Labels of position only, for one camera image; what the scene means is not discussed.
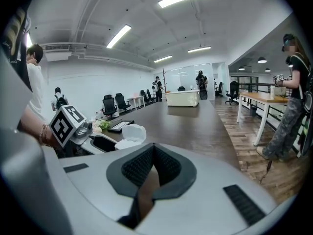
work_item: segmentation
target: black office chair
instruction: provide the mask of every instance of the black office chair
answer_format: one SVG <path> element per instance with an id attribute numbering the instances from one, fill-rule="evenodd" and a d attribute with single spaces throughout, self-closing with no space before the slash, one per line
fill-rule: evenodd
<path id="1" fill-rule="evenodd" d="M 119 109 L 124 110 L 124 112 L 132 111 L 131 109 L 127 110 L 127 108 L 131 107 L 131 105 L 129 104 L 129 101 L 127 101 L 127 104 L 125 103 L 122 93 L 116 93 L 115 96 L 115 101 Z"/>
<path id="2" fill-rule="evenodd" d="M 217 96 L 223 96 L 223 95 L 222 95 L 222 92 L 223 92 L 222 86 L 223 86 L 223 83 L 221 82 L 221 83 L 219 84 L 219 89 L 215 91 L 215 97 L 217 97 Z"/>
<path id="3" fill-rule="evenodd" d="M 179 92 L 183 92 L 183 91 L 185 91 L 186 89 L 185 89 L 184 86 L 180 86 L 177 90 L 178 90 Z"/>
<path id="4" fill-rule="evenodd" d="M 144 90 L 141 90 L 141 91 L 140 91 L 140 95 L 143 96 L 143 99 L 145 100 L 145 104 L 148 105 L 148 104 L 150 103 L 150 101 L 147 99 L 147 96 L 146 96 L 145 91 L 144 91 Z"/>
<path id="5" fill-rule="evenodd" d="M 151 103 L 155 103 L 155 96 L 153 95 L 153 97 L 151 97 L 150 91 L 147 90 L 147 95 L 148 95 L 148 100 L 151 101 Z"/>
<path id="6" fill-rule="evenodd" d="M 103 115 L 106 115 L 106 116 L 110 115 L 111 118 L 108 120 L 112 120 L 114 118 L 117 118 L 117 117 L 113 117 L 113 114 L 117 112 L 117 108 L 114 105 L 114 98 L 111 95 L 105 95 L 102 102 L 104 105 L 104 110 L 101 109 L 103 112 Z"/>
<path id="7" fill-rule="evenodd" d="M 239 104 L 239 102 L 234 101 L 235 98 L 238 98 L 238 95 L 239 95 L 239 83 L 233 81 L 230 83 L 230 93 L 226 91 L 226 96 L 230 97 L 230 99 L 225 103 L 229 102 L 229 105 L 231 105 L 232 102 Z"/>

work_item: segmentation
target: dark tabletop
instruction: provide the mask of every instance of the dark tabletop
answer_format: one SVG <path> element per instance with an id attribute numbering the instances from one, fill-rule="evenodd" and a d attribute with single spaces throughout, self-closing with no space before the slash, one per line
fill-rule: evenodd
<path id="1" fill-rule="evenodd" d="M 230 137 L 209 100 L 200 100 L 197 107 L 168 107 L 167 102 L 157 102 L 115 120 L 121 118 L 144 126 L 147 143 L 174 145 L 223 160 L 239 169 Z M 122 134 L 108 131 L 103 134 L 116 141 L 123 139 Z"/>

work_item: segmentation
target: camouflage pants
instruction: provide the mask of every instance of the camouflage pants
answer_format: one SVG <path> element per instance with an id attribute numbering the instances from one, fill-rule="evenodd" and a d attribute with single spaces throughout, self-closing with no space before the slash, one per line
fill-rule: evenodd
<path id="1" fill-rule="evenodd" d="M 279 158 L 288 157 L 288 153 L 297 138 L 297 134 L 303 119 L 302 100 L 290 97 L 284 116 L 277 127 L 277 130 L 266 146 L 263 149 L 265 156 L 276 155 Z"/>

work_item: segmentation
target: white shirt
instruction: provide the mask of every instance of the white shirt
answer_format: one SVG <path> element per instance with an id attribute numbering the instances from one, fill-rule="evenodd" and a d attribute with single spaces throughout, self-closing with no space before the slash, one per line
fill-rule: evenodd
<path id="1" fill-rule="evenodd" d="M 45 80 L 41 73 L 41 67 L 34 64 L 27 64 L 27 72 L 29 83 L 33 91 L 33 96 L 28 103 L 28 107 L 35 113 L 41 120 L 45 121 L 42 116 L 42 105 L 43 105 L 43 95 Z"/>
<path id="2" fill-rule="evenodd" d="M 58 98 L 63 97 L 66 100 L 66 102 L 67 102 L 67 98 L 65 97 L 65 95 L 62 94 L 62 92 L 61 93 L 57 92 L 55 95 Z M 53 99 L 51 101 L 51 105 L 53 105 L 54 108 L 57 109 L 57 98 L 55 96 L 53 96 Z"/>

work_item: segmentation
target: air conditioner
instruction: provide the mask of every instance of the air conditioner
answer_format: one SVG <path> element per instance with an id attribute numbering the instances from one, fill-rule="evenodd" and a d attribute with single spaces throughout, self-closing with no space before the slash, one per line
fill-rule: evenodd
<path id="1" fill-rule="evenodd" d="M 68 60 L 72 55 L 69 51 L 70 45 L 46 45 L 45 46 L 45 56 L 48 62 Z"/>

